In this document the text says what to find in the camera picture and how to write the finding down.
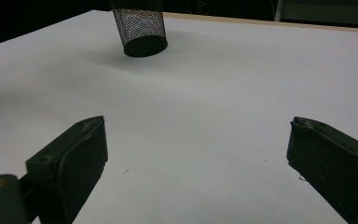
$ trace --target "white table surface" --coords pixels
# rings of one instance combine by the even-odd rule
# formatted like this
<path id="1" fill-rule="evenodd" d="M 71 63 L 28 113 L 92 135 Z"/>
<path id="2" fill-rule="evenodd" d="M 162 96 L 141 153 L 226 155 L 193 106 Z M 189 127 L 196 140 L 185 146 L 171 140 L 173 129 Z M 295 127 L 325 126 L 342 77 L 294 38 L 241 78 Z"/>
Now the white table surface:
<path id="1" fill-rule="evenodd" d="M 109 162 L 75 223 L 342 224 L 287 164 L 289 122 L 358 139 L 358 33 L 165 19 L 123 54 L 112 12 L 0 44 L 0 174 L 104 115 Z"/>

